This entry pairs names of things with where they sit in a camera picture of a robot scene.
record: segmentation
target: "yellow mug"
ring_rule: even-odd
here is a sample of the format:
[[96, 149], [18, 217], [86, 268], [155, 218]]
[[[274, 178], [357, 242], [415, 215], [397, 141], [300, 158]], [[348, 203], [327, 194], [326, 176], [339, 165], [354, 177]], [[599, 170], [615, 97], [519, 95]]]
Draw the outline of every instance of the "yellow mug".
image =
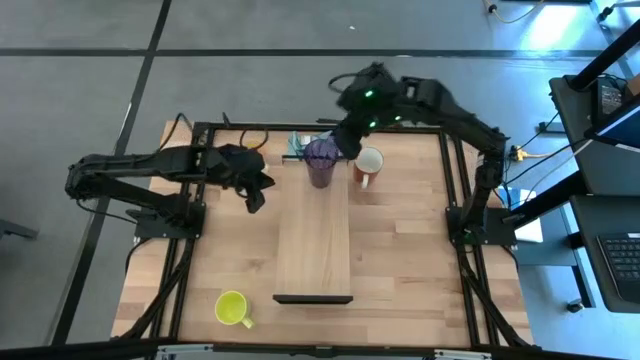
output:
[[253, 321], [249, 319], [249, 301], [237, 291], [227, 291], [216, 301], [216, 318], [225, 325], [242, 323], [251, 329]]

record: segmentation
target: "mug handle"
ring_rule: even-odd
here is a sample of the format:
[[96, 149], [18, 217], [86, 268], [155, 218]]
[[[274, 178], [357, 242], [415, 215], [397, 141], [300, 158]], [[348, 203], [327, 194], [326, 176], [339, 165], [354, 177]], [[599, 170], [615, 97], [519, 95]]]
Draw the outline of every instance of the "mug handle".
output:
[[253, 327], [253, 321], [246, 317], [242, 319], [242, 325], [246, 326], [247, 329], [251, 329]]

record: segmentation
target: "computer monitor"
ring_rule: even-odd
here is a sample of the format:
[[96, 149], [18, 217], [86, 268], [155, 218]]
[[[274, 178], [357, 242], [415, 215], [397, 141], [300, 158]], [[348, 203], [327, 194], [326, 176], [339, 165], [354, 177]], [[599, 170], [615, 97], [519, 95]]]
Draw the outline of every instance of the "computer monitor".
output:
[[595, 123], [585, 137], [640, 153], [640, 94]]

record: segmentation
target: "orange mug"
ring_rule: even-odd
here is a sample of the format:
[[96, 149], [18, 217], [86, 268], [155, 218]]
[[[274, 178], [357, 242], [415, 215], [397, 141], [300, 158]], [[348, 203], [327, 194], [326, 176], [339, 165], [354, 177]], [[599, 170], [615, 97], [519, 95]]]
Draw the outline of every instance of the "orange mug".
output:
[[372, 147], [362, 149], [353, 166], [355, 181], [366, 189], [378, 176], [383, 164], [384, 157], [378, 149]]

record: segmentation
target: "wooden table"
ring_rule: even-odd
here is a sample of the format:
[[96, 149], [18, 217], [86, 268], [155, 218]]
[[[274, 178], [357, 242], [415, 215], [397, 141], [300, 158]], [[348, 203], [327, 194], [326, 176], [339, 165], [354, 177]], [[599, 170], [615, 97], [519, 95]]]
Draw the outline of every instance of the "wooden table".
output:
[[[369, 189], [360, 190], [354, 183], [349, 186], [351, 303], [280, 305], [272, 299], [281, 214], [278, 180], [289, 134], [271, 131], [261, 149], [276, 185], [264, 191], [266, 204], [256, 214], [247, 213], [243, 199], [234, 191], [206, 188], [207, 218], [193, 254], [180, 340], [469, 346], [460, 275], [444, 217], [447, 195], [437, 135], [376, 133], [363, 139], [384, 154], [385, 164]], [[240, 131], [217, 131], [214, 143], [237, 144], [239, 137]], [[246, 140], [262, 137], [262, 132], [249, 132]], [[180, 124], [168, 146], [185, 145], [189, 139], [188, 130]], [[469, 174], [473, 174], [475, 151], [466, 144], [464, 148]], [[453, 143], [449, 152], [457, 197], [462, 199]], [[150, 185], [161, 193], [179, 188], [179, 184], [156, 178]], [[167, 243], [151, 240], [133, 255], [113, 335], [128, 330], [155, 296]], [[483, 249], [494, 302], [520, 336], [532, 341], [512, 258], [497, 246]], [[253, 329], [217, 322], [214, 304], [221, 292], [230, 289], [251, 301]], [[172, 301], [167, 303], [161, 334], [168, 332]], [[488, 343], [477, 299], [475, 310], [481, 340]]]

